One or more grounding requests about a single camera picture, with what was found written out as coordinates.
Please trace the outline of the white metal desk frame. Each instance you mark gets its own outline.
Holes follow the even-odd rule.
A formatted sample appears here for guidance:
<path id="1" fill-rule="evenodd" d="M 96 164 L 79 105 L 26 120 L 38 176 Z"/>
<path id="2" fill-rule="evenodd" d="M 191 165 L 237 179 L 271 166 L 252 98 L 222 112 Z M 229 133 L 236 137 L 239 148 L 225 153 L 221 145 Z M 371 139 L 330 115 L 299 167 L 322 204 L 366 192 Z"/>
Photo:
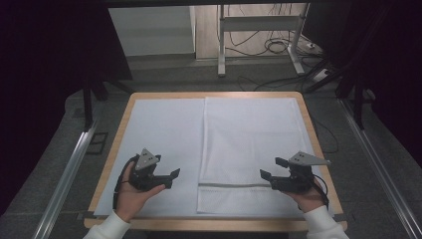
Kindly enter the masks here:
<path id="1" fill-rule="evenodd" d="M 226 32 L 250 32 L 250 31 L 293 31 L 295 36 L 288 45 L 287 50 L 298 75 L 303 75 L 305 70 L 300 62 L 297 47 L 302 29 L 305 24 L 309 3 L 306 3 L 298 16 L 252 16 L 252 17 L 226 17 L 224 5 L 220 5 L 218 22 L 219 53 L 218 53 L 218 76 L 226 75 L 225 58 L 225 33 Z"/>

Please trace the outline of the person's left hand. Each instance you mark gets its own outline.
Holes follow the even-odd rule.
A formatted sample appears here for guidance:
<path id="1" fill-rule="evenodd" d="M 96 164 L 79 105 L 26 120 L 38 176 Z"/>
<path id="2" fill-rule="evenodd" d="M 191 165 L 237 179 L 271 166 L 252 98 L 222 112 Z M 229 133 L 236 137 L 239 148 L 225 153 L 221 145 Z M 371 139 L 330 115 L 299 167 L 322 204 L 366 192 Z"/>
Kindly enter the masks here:
<path id="1" fill-rule="evenodd" d="M 124 222 L 130 220 L 142 209 L 148 199 L 165 189 L 164 185 L 158 185 L 149 191 L 138 191 L 128 182 L 120 185 L 115 214 Z"/>

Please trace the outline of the white table mat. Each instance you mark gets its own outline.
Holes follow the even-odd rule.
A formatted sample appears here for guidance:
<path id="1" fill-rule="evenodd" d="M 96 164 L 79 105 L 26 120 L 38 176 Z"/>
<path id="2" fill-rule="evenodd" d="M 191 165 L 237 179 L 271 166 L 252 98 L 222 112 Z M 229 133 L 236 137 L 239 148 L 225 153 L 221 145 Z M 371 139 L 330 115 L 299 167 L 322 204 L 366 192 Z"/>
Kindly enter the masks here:
<path id="1" fill-rule="evenodd" d="M 123 133 L 122 146 L 95 213 L 108 215 L 117 178 L 127 161 L 144 148 L 161 159 L 155 169 L 167 175 L 180 169 L 172 187 L 146 202 L 144 216 L 241 217 L 201 214 L 197 211 L 198 182 L 204 144 L 206 99 L 140 100 Z"/>

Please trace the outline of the aluminium floor rail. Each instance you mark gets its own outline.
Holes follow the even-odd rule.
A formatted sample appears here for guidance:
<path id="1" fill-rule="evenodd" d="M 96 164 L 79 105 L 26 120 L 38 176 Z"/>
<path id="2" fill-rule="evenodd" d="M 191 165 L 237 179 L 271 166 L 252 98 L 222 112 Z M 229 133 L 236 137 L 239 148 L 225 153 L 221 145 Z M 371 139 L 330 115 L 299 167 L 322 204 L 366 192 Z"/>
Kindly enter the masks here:
<path id="1" fill-rule="evenodd" d="M 49 239 L 98 123 L 99 120 L 94 119 L 91 126 L 81 133 L 32 239 Z"/>
<path id="2" fill-rule="evenodd" d="M 422 239 L 422 227 L 420 226 L 409 204 L 392 180 L 391 175 L 382 163 L 378 152 L 367 136 L 365 130 L 361 129 L 355 122 L 352 115 L 353 109 L 350 103 L 347 100 L 338 100 L 337 102 L 340 104 L 351 130 L 368 159 L 369 164 L 385 191 L 386 196 L 395 210 L 402 226 L 407 232 L 409 239 Z"/>

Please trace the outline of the black floor frame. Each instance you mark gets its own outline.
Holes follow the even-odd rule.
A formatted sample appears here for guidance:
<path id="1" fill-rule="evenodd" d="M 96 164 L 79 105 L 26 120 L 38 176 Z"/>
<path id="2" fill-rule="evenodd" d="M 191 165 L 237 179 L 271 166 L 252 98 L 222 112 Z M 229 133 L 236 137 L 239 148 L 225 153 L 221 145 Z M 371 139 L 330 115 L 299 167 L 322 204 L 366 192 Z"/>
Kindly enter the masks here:
<path id="1" fill-rule="evenodd" d="M 107 132 L 96 132 L 89 143 L 86 154 L 101 155 L 105 149 L 107 137 Z"/>

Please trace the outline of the dark curtain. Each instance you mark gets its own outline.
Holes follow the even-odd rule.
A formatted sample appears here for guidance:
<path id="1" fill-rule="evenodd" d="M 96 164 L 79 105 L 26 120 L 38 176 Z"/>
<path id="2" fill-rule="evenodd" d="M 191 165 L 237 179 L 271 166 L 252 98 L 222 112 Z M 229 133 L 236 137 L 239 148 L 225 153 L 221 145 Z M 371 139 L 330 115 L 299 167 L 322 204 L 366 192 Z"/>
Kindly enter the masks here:
<path id="1" fill-rule="evenodd" d="M 422 0 L 316 0 L 303 35 L 341 75 L 336 94 L 372 109 L 422 166 Z"/>
<path id="2" fill-rule="evenodd" d="M 68 96 L 131 72 L 106 0 L 0 0 L 0 215 L 35 168 Z"/>

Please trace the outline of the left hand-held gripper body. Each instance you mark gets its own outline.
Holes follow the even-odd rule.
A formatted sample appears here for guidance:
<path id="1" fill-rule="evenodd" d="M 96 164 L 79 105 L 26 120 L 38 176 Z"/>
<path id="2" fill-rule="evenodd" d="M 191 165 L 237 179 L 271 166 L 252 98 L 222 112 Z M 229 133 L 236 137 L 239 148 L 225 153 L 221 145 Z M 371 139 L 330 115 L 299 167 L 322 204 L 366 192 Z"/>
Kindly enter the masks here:
<path id="1" fill-rule="evenodd" d="M 153 174 L 159 155 L 154 155 L 146 148 L 134 157 L 135 164 L 129 174 L 129 184 L 140 191 L 149 191 L 158 185 L 158 177 Z"/>

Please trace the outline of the light wooden table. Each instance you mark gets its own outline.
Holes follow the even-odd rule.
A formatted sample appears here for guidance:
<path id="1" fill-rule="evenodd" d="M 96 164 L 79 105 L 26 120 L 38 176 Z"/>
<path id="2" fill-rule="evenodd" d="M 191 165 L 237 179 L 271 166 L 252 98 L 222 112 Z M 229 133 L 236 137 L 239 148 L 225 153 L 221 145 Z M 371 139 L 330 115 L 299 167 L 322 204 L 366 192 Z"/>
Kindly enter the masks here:
<path id="1" fill-rule="evenodd" d="M 319 142 L 304 97 L 298 92 L 186 92 L 186 93 L 134 93 L 129 97 L 116 136 L 111 145 L 104 169 L 96 191 L 84 219 L 84 226 L 91 228 L 106 220 L 103 215 L 94 214 L 100 204 L 101 194 L 106 191 L 106 181 L 111 177 L 111 168 L 117 161 L 118 150 L 122 146 L 123 133 L 134 115 L 135 103 L 140 100 L 191 100 L 223 98 L 223 99 L 294 99 L 299 105 L 300 118 L 304 121 L 306 133 L 310 137 L 311 146 L 317 156 L 321 156 Z M 296 217 L 192 217 L 192 216 L 138 216 L 132 220 L 131 228 L 145 231 L 185 231 L 185 232 L 252 232 L 252 233 L 289 233 L 307 230 L 305 219 Z"/>

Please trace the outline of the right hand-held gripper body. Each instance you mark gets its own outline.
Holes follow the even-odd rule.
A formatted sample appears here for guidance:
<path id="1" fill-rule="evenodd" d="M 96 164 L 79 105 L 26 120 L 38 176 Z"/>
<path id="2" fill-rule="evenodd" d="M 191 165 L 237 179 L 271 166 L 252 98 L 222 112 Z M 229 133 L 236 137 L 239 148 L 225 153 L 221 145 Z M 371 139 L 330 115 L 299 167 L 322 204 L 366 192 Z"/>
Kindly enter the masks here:
<path id="1" fill-rule="evenodd" d="M 306 152 L 299 151 L 291 158 L 286 159 L 289 162 L 286 168 L 290 175 L 288 177 L 273 176 L 274 190 L 292 193 L 308 192 L 314 183 L 313 166 L 330 165 L 329 160 L 325 160 Z"/>

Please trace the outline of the person's right hand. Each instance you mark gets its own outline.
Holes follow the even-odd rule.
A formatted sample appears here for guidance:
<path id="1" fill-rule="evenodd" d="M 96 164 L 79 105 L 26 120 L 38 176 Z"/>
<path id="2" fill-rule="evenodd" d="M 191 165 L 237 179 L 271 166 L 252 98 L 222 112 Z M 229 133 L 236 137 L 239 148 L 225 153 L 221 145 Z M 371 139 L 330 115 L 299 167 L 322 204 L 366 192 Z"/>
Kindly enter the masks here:
<path id="1" fill-rule="evenodd" d="M 324 206 L 322 196 L 313 188 L 306 193 L 297 194 L 287 192 L 287 195 L 293 198 L 303 213 L 308 213 L 314 209 Z"/>

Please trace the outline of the white power strip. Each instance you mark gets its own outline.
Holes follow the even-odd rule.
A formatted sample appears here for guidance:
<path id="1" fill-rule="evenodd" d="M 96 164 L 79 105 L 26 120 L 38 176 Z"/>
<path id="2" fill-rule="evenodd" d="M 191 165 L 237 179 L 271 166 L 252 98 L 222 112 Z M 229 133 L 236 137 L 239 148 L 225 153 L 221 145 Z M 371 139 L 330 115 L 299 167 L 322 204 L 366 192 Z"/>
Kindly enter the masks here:
<path id="1" fill-rule="evenodd" d="M 325 79 L 330 74 L 331 74 L 330 70 L 322 69 L 313 77 L 313 81 L 316 82 L 316 83 L 320 82 L 321 80 Z"/>

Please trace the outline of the white cabinet panel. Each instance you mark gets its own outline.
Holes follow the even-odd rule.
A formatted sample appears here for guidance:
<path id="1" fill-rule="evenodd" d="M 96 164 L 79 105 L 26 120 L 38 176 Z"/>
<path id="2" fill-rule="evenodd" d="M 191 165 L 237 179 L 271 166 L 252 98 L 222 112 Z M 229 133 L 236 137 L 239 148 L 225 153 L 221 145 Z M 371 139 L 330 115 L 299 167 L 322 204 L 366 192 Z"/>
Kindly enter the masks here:
<path id="1" fill-rule="evenodd" d="M 108 11 L 126 56 L 195 52 L 195 10 L 191 6 Z"/>

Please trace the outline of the black metal stand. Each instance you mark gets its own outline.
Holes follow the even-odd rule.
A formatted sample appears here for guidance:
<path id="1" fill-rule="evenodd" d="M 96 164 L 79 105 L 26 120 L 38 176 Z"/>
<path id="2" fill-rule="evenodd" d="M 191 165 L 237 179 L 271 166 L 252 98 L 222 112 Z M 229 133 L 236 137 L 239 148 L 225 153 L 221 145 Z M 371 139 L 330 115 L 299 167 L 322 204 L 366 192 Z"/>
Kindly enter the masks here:
<path id="1" fill-rule="evenodd" d="M 352 118 L 359 129 L 364 129 L 362 122 L 362 108 L 364 104 L 372 103 L 372 99 L 364 97 L 364 78 L 360 76 L 343 77 L 336 90 L 335 95 L 341 100 L 348 100 L 352 104 Z"/>
<path id="2" fill-rule="evenodd" d="M 93 124 L 94 124 L 92 95 L 95 95 L 96 99 L 101 102 L 106 101 L 108 98 L 108 91 L 106 90 L 105 83 L 109 83 L 129 95 L 134 93 L 134 89 L 121 83 L 118 80 L 113 80 L 106 76 L 99 76 L 99 77 L 92 77 L 92 78 L 85 77 L 83 80 L 84 114 L 85 114 L 84 132 L 88 132 L 93 127 Z"/>

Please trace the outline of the white mesh laundry bag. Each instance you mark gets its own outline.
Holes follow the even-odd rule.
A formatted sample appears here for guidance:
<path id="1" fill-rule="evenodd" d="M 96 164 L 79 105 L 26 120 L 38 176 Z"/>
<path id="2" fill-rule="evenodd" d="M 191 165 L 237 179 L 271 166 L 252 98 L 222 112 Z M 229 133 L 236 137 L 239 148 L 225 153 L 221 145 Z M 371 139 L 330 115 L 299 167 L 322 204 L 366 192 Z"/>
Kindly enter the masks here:
<path id="1" fill-rule="evenodd" d="M 313 153 L 294 98 L 208 98 L 197 211 L 222 216 L 297 217 L 295 201 L 271 188 L 261 170 L 287 176 L 275 159 Z"/>

